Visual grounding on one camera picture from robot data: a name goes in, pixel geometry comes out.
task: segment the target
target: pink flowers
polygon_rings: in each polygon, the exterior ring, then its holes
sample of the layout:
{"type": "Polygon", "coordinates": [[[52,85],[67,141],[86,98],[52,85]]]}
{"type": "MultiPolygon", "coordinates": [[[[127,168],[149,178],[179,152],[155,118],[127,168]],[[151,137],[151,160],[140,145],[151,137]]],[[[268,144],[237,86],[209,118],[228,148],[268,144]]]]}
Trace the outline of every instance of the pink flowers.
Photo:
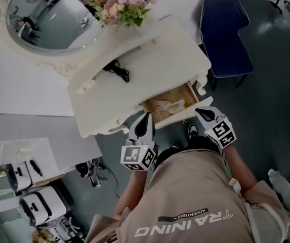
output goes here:
{"type": "Polygon", "coordinates": [[[93,0],[90,6],[96,9],[95,17],[104,25],[122,24],[140,26],[150,9],[148,4],[157,0],[93,0]]]}

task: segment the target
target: person's arm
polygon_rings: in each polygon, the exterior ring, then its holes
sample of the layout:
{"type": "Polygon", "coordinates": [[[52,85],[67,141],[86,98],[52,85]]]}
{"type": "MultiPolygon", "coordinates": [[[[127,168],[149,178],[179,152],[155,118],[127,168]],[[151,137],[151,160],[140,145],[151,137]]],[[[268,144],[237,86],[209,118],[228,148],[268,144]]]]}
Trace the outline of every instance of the person's arm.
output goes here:
{"type": "Polygon", "coordinates": [[[133,171],[129,183],[115,206],[113,217],[119,220],[125,208],[131,211],[138,205],[143,196],[146,184],[147,172],[133,171]]]}
{"type": "Polygon", "coordinates": [[[232,177],[240,183],[241,194],[244,197],[245,192],[252,189],[257,184],[257,180],[233,146],[225,147],[224,153],[226,155],[226,160],[228,161],[232,177]]]}

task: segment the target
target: gray floor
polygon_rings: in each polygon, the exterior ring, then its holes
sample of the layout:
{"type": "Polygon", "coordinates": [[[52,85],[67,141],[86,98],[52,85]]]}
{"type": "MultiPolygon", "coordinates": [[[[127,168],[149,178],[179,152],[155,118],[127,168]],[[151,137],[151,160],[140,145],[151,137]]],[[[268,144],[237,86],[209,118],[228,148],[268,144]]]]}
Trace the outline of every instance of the gray floor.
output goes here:
{"type": "MultiPolygon", "coordinates": [[[[213,106],[221,109],[232,121],[238,140],[235,142],[244,161],[258,180],[267,179],[270,168],[290,177],[290,26],[267,0],[239,0],[251,24],[240,32],[251,57],[254,72],[239,89],[236,78],[220,80],[215,92],[207,85],[213,106]]],[[[128,119],[131,124],[135,116],[128,119]]],[[[172,142],[186,145],[190,119],[158,130],[155,140],[160,150],[172,142]]],[[[121,193],[129,172],[119,163],[122,133],[96,137],[104,161],[115,172],[121,193]]],[[[112,215],[117,198],[113,194],[113,177],[99,189],[71,172],[64,179],[75,200],[75,214],[87,227],[95,213],[112,215]]]]}

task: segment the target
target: black shoe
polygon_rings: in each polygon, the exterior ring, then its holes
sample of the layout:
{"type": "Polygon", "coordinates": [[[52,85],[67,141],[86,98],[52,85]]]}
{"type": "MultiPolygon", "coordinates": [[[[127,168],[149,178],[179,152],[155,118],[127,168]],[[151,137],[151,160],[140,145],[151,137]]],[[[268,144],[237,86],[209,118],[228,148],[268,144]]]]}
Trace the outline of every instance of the black shoe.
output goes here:
{"type": "Polygon", "coordinates": [[[172,144],[170,145],[170,148],[181,149],[181,147],[180,147],[178,144],[176,144],[176,143],[172,143],[172,144]]]}
{"type": "Polygon", "coordinates": [[[189,128],[187,130],[187,135],[189,136],[189,141],[199,136],[199,133],[197,132],[197,127],[195,124],[189,125],[189,128]]]}

